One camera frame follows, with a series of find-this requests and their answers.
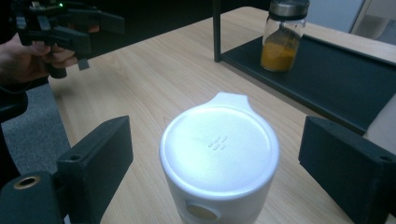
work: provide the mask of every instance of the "wooden table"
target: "wooden table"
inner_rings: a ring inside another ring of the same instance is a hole
[[[222,49],[261,36],[266,17],[251,7],[223,14]],[[215,63],[212,32],[211,19],[200,21],[91,59],[88,70],[70,67],[67,78],[50,81],[72,146],[100,123],[130,116],[134,162],[102,222],[181,223],[159,160],[161,137],[177,115],[225,91],[247,95],[280,143],[278,170],[257,223],[351,223],[298,161],[304,119],[315,113]],[[396,63],[395,46],[311,24],[305,32]]]

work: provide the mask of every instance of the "white cylindrical object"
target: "white cylindrical object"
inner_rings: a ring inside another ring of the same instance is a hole
[[[262,210],[279,146],[246,96],[221,92],[168,125],[160,158],[185,222],[248,224]]]

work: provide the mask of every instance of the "black jar lid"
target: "black jar lid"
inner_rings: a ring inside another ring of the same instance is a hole
[[[272,0],[269,15],[276,20],[301,20],[308,13],[309,0]]]

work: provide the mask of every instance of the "white lid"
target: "white lid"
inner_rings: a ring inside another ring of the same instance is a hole
[[[246,96],[221,92],[168,125],[160,157],[180,188],[226,200],[265,185],[276,170],[279,149],[274,131]]]

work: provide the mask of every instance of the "orange powder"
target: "orange powder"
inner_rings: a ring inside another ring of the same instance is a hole
[[[295,49],[266,43],[262,48],[262,67],[270,71],[288,71],[293,65],[295,54]]]

